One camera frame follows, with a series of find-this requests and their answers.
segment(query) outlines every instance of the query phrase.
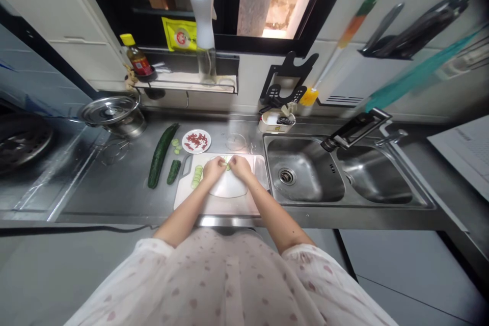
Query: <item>bottle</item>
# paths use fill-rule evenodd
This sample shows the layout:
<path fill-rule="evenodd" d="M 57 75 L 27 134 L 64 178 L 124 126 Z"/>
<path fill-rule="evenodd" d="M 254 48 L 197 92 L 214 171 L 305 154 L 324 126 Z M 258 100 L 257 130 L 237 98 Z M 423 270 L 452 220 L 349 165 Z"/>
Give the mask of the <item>bottle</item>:
<path fill-rule="evenodd" d="M 216 84 L 214 30 L 212 8 L 214 0 L 190 0 L 197 23 L 197 62 L 201 83 Z"/>
<path fill-rule="evenodd" d="M 151 75 L 151 65 L 144 53 L 136 46 L 136 42 L 131 33 L 120 35 L 122 43 L 127 47 L 126 55 L 134 67 L 134 72 L 137 75 Z"/>

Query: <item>white dress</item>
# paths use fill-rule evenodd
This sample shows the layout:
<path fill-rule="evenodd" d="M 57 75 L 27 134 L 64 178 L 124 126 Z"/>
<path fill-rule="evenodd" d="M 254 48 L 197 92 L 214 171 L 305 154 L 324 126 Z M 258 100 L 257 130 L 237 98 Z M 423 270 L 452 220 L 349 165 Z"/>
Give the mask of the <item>white dress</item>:
<path fill-rule="evenodd" d="M 396 325 L 326 252 L 252 230 L 138 241 L 66 325 Z"/>

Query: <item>stainless steel sink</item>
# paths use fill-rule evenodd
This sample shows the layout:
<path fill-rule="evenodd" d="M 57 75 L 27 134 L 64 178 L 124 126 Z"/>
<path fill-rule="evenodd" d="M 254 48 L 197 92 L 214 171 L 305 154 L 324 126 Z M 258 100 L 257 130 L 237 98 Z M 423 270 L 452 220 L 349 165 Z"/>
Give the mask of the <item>stainless steel sink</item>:
<path fill-rule="evenodd" d="M 413 193 L 387 156 L 368 146 L 338 150 L 337 157 L 346 178 L 365 199 L 383 204 L 407 204 Z"/>
<path fill-rule="evenodd" d="M 272 195 L 282 205 L 436 207 L 388 144 L 365 138 L 328 153 L 323 139 L 264 135 Z"/>
<path fill-rule="evenodd" d="M 335 202 L 345 186 L 336 164 L 317 141 L 274 139 L 267 147 L 274 196 L 282 203 Z"/>

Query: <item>pot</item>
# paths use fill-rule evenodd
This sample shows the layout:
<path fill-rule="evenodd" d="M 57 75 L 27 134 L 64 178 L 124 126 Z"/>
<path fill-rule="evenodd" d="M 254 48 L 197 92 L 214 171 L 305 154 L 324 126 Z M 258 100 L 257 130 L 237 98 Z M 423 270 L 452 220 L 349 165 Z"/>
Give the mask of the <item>pot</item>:
<path fill-rule="evenodd" d="M 78 118 L 88 126 L 102 126 L 124 139 L 133 139 L 146 130 L 146 120 L 139 109 L 141 95 L 136 101 L 126 96 L 101 98 L 80 109 Z"/>

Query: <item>yellow packet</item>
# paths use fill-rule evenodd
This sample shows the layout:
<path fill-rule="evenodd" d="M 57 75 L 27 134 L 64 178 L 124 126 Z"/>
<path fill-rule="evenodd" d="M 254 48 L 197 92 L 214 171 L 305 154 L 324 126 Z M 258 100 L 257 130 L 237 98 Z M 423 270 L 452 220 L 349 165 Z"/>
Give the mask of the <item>yellow packet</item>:
<path fill-rule="evenodd" d="M 161 17 L 168 49 L 173 51 L 197 50 L 197 23 Z"/>

